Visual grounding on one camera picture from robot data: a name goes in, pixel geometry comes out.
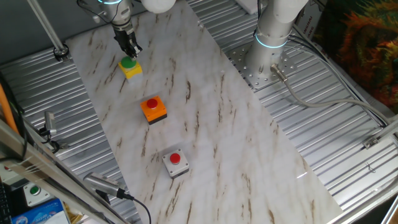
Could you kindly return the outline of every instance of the marble surface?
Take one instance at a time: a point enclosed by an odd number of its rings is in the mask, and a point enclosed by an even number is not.
[[[144,49],[138,83],[118,68],[124,54],[110,26],[67,44],[153,223],[326,223],[342,213],[185,1],[133,24]],[[155,95],[168,117],[149,126],[139,103]],[[162,155],[178,148],[190,171],[172,180]]]

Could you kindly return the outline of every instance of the blue box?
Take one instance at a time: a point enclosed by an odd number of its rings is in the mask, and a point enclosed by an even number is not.
[[[54,217],[53,219],[57,220],[57,224],[69,223],[68,218],[63,211],[62,202],[59,199],[55,199],[28,212],[25,212],[22,215],[11,218],[11,221],[12,224],[39,224],[46,222],[52,217]]]

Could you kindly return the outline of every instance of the metal slatted panel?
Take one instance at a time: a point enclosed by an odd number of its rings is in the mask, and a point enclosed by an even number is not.
[[[235,1],[188,2],[227,54],[253,41],[257,15],[247,14]],[[354,98],[313,55],[295,50],[289,50],[289,55],[298,68],[289,83],[304,100],[316,103]],[[343,210],[360,205],[397,177],[398,148],[392,141],[364,149],[362,142],[381,128],[362,107],[342,103],[305,108],[297,105],[279,82],[255,94]]]
[[[36,128],[44,125],[44,111],[55,113],[57,134],[52,139],[69,145],[57,157],[76,175],[83,178],[89,172],[97,172],[124,182],[72,60],[58,62],[52,50],[45,50],[5,64],[0,70],[25,109],[26,118]],[[132,201],[109,199],[124,218],[141,223]]]
[[[253,40],[257,15],[247,14],[234,0],[188,3],[224,52]],[[290,56],[299,71],[289,82],[304,100],[316,103],[353,97],[314,56],[294,51]],[[54,138],[70,146],[58,157],[71,170],[80,177],[96,170],[123,181],[73,62],[58,63],[51,50],[46,50],[0,69],[36,127],[44,123],[43,111],[56,112],[59,132]],[[277,82],[255,94],[343,210],[358,206],[396,178],[398,150],[392,141],[363,149],[362,142],[381,129],[361,107],[342,103],[304,108]],[[370,172],[367,164],[376,173]],[[125,217],[139,220],[130,204],[117,198],[111,198],[111,203]]]

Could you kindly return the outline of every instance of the gray cable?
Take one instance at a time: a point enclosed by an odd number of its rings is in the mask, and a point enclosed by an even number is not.
[[[378,111],[377,109],[375,109],[373,106],[364,103],[362,101],[359,100],[352,100],[352,99],[341,99],[341,100],[331,100],[331,101],[327,101],[324,103],[308,103],[306,101],[303,101],[302,99],[300,99],[299,96],[296,95],[296,93],[293,91],[292,87],[285,82],[285,85],[287,87],[287,89],[289,90],[290,94],[301,104],[303,104],[304,106],[307,107],[312,107],[312,108],[319,108],[319,107],[325,107],[325,106],[329,106],[329,105],[334,105],[336,103],[354,103],[360,106],[363,106],[369,110],[371,110],[374,114],[376,114],[377,116],[379,116],[382,120],[384,120],[384,122],[386,122],[387,124],[391,124],[391,122],[389,121],[388,118],[386,118],[380,111]]]

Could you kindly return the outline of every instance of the red button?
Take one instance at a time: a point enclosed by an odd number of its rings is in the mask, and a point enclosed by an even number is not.
[[[156,106],[157,106],[157,100],[155,100],[155,99],[149,99],[149,100],[147,101],[147,106],[148,106],[150,109],[155,109]]]
[[[181,156],[180,156],[178,153],[173,153],[173,154],[170,156],[170,162],[171,162],[172,164],[174,164],[174,165],[179,164],[179,163],[180,163],[180,160],[181,160]]]

